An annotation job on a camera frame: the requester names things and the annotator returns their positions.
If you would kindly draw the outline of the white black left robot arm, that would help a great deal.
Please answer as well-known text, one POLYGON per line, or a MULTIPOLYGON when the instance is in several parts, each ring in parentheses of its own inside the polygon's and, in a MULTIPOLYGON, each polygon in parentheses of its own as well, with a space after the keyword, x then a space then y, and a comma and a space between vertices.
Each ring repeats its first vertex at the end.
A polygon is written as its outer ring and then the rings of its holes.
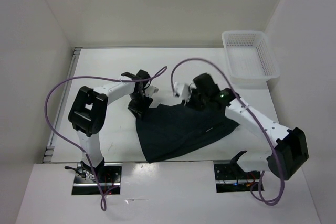
POLYGON ((153 102, 152 95, 158 89, 150 85, 150 75, 144 70, 137 74, 125 72, 119 82, 103 86, 79 89, 70 109, 68 120, 79 137, 82 154, 81 167, 93 182, 101 181, 105 175, 99 132, 103 128, 107 107, 114 101, 129 96, 128 110, 137 119, 142 119, 153 102))

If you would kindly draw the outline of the dark navy shorts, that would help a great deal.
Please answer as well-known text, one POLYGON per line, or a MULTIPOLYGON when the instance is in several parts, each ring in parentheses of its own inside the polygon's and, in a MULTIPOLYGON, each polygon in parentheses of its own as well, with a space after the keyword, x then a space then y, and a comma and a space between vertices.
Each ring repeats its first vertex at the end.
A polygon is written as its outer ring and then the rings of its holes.
POLYGON ((136 132, 148 163, 177 158, 230 135, 239 124, 223 113, 160 104, 136 119, 136 132))

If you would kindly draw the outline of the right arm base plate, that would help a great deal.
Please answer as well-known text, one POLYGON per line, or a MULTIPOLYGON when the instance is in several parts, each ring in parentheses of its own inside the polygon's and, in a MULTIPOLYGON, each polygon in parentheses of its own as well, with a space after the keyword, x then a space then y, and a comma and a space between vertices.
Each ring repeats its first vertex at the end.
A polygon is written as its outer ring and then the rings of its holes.
POLYGON ((235 174, 229 161, 213 162, 216 192, 237 193, 257 191, 261 172, 235 174))

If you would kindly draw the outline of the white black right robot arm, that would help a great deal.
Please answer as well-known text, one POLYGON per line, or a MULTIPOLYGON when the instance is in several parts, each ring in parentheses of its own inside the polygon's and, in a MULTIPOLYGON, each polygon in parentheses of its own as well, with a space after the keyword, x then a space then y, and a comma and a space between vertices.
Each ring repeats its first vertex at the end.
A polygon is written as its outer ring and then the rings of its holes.
POLYGON ((220 90, 208 73, 193 80, 186 105, 195 109, 212 109, 254 136, 270 143, 270 151, 249 152, 242 150, 230 160, 230 172, 235 178, 243 178, 249 172, 270 171, 276 177, 288 181, 308 160, 306 136, 298 127, 290 129, 263 115, 250 106, 232 88, 220 90))

